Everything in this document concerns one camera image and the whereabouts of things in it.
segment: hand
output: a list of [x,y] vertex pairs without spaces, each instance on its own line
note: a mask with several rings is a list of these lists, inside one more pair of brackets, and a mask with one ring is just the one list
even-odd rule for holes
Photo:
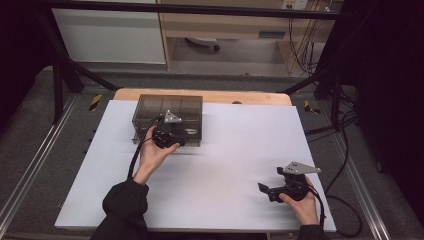
[[165,161],[165,158],[180,147],[179,143],[175,143],[171,147],[164,149],[156,146],[156,144],[151,139],[154,128],[155,127],[149,128],[146,133],[145,142],[141,147],[140,164],[133,178],[135,182],[141,185],[146,184],[150,175],[152,175],[152,173],[158,169],[160,165],[162,165],[163,161]]
[[[308,177],[306,177],[306,181],[313,187]],[[301,201],[295,201],[284,193],[281,193],[279,197],[293,209],[297,219],[302,225],[318,225],[315,196],[311,192],[308,192],[306,197]]]

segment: clear box lid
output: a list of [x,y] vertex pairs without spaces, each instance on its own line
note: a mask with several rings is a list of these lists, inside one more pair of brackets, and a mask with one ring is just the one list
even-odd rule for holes
[[133,116],[135,128],[134,144],[140,142],[140,138],[147,130],[149,123],[160,115],[170,111],[181,118],[180,128],[185,129],[188,141],[186,146],[200,146],[202,140],[202,96],[185,95],[150,95],[142,94]]

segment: wooden table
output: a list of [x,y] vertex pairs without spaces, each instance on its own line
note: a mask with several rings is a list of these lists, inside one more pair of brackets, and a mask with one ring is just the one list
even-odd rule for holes
[[290,97],[281,93],[234,92],[234,91],[201,91],[180,89],[119,89],[114,100],[138,100],[140,94],[188,95],[203,96],[204,103],[234,103],[291,106]]

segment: metal bracket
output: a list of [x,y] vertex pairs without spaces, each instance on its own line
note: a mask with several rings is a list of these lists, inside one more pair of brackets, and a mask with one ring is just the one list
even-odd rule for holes
[[169,110],[165,114],[165,123],[180,123],[182,122],[181,118],[175,116]]
[[277,169],[278,173],[290,173],[294,175],[300,175],[300,174],[306,174],[306,173],[320,173],[321,169],[311,167],[302,163],[298,162],[291,162],[287,167],[285,168],[279,168]]

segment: black sleeve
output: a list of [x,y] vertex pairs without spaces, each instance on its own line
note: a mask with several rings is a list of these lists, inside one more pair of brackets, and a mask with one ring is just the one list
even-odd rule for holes
[[132,179],[115,185],[103,200],[105,219],[97,227],[92,240],[147,239],[143,214],[147,211],[149,187]]
[[300,227],[298,240],[329,240],[320,225],[303,225]]

